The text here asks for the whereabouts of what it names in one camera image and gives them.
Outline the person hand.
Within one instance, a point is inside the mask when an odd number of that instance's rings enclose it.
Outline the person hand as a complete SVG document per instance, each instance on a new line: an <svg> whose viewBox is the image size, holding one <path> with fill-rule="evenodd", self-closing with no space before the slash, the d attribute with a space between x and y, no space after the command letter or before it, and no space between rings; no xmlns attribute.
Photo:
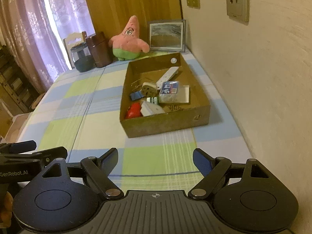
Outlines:
<svg viewBox="0 0 312 234"><path fill-rule="evenodd" d="M13 197L7 192L1 206L1 224L6 227L11 225Z"/></svg>

